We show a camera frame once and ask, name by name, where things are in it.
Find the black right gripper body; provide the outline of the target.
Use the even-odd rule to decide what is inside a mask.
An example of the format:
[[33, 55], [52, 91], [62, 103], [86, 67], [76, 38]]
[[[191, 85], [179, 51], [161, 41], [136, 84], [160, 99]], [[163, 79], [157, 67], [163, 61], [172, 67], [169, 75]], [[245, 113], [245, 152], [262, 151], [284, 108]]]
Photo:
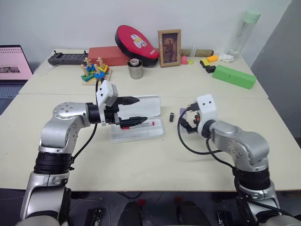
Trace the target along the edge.
[[200, 123], [200, 114], [199, 113], [196, 113], [194, 115], [193, 123], [194, 123], [194, 126], [191, 126], [190, 124], [188, 124], [189, 129], [197, 129], [198, 128], [198, 125]]

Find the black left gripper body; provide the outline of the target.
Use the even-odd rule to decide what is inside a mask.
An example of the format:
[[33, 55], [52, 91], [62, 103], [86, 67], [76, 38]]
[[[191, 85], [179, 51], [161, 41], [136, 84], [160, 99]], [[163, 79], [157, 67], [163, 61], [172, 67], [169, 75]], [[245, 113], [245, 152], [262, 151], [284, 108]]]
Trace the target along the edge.
[[105, 121], [108, 124], [120, 124], [119, 116], [119, 106], [117, 104], [113, 104], [112, 106], [106, 106], [104, 110]]

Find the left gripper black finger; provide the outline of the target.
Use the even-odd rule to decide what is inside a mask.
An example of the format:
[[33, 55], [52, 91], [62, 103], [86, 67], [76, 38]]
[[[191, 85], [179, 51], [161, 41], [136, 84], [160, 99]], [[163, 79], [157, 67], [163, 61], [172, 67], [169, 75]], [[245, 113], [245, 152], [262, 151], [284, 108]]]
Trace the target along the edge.
[[117, 105], [132, 105], [139, 102], [140, 99], [136, 97], [118, 97]]
[[119, 117], [119, 126], [121, 129], [123, 128], [129, 128], [133, 126], [137, 126], [145, 122], [148, 118], [147, 117], [141, 117], [141, 116], [136, 116], [136, 117], [130, 117], [128, 119], [121, 119]]

